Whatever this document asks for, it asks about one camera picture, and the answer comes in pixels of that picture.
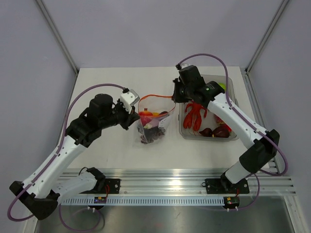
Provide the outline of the clear zip top bag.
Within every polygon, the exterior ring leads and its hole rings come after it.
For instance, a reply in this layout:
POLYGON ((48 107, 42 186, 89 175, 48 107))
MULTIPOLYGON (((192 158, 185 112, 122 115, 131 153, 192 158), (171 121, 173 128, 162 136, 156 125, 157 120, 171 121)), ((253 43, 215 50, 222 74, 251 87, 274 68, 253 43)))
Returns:
POLYGON ((175 107, 171 96, 149 94, 140 99, 137 131, 141 143, 156 143, 166 135, 175 107))

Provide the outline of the purple toy eggplant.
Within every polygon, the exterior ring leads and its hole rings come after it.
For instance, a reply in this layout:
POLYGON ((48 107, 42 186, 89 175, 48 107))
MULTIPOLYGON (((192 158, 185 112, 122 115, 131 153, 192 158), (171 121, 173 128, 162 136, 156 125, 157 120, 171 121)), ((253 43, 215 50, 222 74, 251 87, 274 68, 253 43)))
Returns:
POLYGON ((160 122, 168 116, 169 116, 168 112, 163 111, 160 113, 159 117, 152 118, 150 122, 142 121, 141 123, 145 129, 151 129, 154 127, 158 127, 160 125, 160 122))

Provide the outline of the red toy tomato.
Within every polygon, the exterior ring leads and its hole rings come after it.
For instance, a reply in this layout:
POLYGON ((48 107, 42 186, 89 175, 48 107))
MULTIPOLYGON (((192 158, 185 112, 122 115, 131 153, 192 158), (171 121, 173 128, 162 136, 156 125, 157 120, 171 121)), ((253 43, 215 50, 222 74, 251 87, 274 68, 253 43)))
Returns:
POLYGON ((140 116, 140 120, 141 121, 147 121, 147 122, 150 122, 153 118, 153 113, 152 112, 149 112, 147 110, 144 110, 144 111, 140 111, 139 113, 139 116, 140 116))

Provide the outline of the dark purple toy grapes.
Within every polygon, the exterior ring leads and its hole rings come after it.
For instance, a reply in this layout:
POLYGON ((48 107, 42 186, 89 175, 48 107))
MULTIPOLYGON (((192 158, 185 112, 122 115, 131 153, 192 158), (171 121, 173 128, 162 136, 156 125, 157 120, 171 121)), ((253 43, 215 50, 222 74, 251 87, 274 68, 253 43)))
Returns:
POLYGON ((143 129, 140 135, 140 142, 143 144, 151 144, 158 139, 165 136, 166 130, 164 128, 154 127, 150 129, 143 129))

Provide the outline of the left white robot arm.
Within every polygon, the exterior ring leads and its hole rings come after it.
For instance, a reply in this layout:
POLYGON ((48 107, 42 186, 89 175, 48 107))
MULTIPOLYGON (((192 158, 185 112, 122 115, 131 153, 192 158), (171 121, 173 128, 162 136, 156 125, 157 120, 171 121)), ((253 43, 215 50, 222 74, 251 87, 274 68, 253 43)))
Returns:
POLYGON ((88 168, 62 184, 57 179, 71 162, 83 153, 102 130, 120 125, 127 130, 139 115, 134 105, 139 96, 133 90, 120 95, 116 103, 108 94, 97 94, 89 106, 65 130, 60 145, 41 166, 24 181, 14 181, 9 189, 38 220, 44 220, 66 199, 83 192, 100 193, 107 190, 106 177, 98 169, 88 168))

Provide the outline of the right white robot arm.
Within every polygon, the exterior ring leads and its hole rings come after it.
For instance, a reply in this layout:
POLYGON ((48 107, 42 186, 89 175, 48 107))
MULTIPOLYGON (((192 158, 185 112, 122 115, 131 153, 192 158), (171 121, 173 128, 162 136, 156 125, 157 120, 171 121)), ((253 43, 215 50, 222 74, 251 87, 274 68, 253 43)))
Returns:
POLYGON ((248 117, 217 82, 205 82, 194 65, 177 65, 179 77, 174 79, 172 100, 185 103, 190 100, 203 106, 223 120, 246 147, 239 160, 220 177, 225 192, 232 192, 238 182, 256 174, 276 156, 279 133, 268 131, 248 117))

